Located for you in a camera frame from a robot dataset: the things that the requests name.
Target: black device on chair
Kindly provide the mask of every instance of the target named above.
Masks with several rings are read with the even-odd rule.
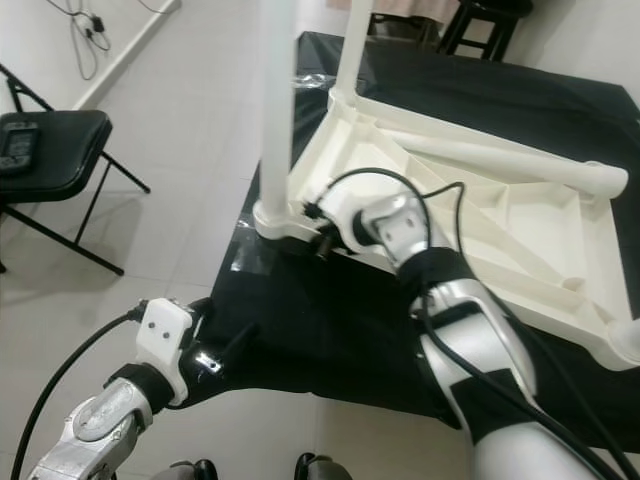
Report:
[[[35,122],[7,123],[0,144],[0,176],[17,175],[29,169],[38,137]]]

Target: white plastic rod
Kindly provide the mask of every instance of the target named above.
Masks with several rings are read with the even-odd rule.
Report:
[[[254,212],[277,237],[288,214],[287,176],[291,166],[296,0],[262,0],[264,108],[260,200]]]
[[[395,130],[383,132],[406,150],[448,158],[496,173],[525,175],[562,183],[605,198],[616,198],[620,195],[629,179],[626,170],[598,162],[580,163]]]
[[[355,100],[358,71],[367,41],[372,10],[373,0],[351,0],[347,34],[340,54],[338,78],[334,89],[334,95],[347,105],[352,105]]]

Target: black chair seat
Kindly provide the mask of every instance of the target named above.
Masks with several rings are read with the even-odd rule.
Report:
[[[524,18],[533,11],[531,0],[461,0],[461,3],[492,15]]]
[[[0,179],[0,199],[7,204],[53,202],[80,193],[112,130],[107,114],[97,110],[7,113],[0,117],[0,135],[10,122],[36,122],[39,134],[31,168]]]

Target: black stool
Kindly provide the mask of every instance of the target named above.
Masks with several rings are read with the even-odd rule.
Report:
[[[467,45],[482,49],[484,60],[501,62],[518,20],[532,11],[531,0],[460,0],[460,7],[442,37],[437,52],[453,55],[459,45]],[[471,20],[476,19],[494,24],[487,43],[463,38]]]

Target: white vertical pole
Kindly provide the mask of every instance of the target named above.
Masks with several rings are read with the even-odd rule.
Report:
[[[347,23],[347,34],[342,46],[338,78],[333,95],[336,99],[353,104],[356,95],[356,81],[362,60],[364,44],[367,41],[369,18],[374,0],[351,0],[351,12]]]
[[[261,0],[264,108],[260,199],[253,209],[258,233],[284,235],[288,215],[287,176],[293,132],[296,0]]]

